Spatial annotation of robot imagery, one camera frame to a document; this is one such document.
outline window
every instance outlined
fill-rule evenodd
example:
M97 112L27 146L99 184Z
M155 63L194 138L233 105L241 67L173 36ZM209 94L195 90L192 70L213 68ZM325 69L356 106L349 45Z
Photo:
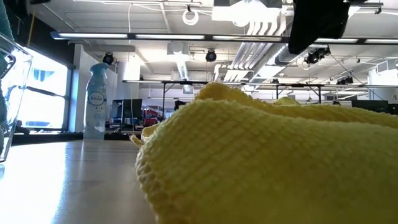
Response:
M25 50L33 61L18 120L25 128L67 129L69 69L34 50Z

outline glass pitcher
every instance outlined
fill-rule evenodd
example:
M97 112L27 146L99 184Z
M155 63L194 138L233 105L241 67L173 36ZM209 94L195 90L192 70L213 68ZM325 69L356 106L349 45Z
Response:
M0 34L0 162L7 159L32 56Z

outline table surface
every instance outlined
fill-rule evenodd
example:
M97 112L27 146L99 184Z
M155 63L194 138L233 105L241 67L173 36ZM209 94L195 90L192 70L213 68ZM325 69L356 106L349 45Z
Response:
M0 223L155 223L129 141L15 146L0 164Z

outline ceiling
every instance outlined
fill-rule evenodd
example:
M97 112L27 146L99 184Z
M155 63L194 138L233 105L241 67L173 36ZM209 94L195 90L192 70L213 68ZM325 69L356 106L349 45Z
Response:
M383 12L375 15L375 9L361 9L348 22L345 37L394 37L398 38L398 1L381 0L384 3ZM201 10L210 11L213 0L201 1ZM131 7L131 32L135 33L176 33L176 34L245 34L248 27L237 27L232 22L212 21L211 16L200 14L199 21L194 26L188 26L182 21L185 6L165 5L165 18L160 6L145 5L154 10L133 5ZM52 1L46 5L34 6L36 16L63 32L129 32L128 10L129 5L103 4L100 2L76 2L73 0ZM166 41L124 41L124 40L92 40L90 45L84 43L86 50L101 55L101 49L106 46L133 45L142 55L146 65L141 71L146 78L156 74L171 74L176 70L174 62L165 60L167 51ZM212 72L215 64L230 63L239 49L240 43L228 42L189 42L191 61L187 62L189 70ZM331 45L334 56L327 57L318 65L308 67L300 58L293 63L294 67L287 67L280 78L281 83L308 82L325 83L346 69L354 69L354 74L366 82L367 70L374 66L372 63L381 62L382 58L398 58L398 46L371 46L371 45ZM207 63L205 55L208 49L215 49L216 63ZM115 52L114 55L125 60L127 52Z

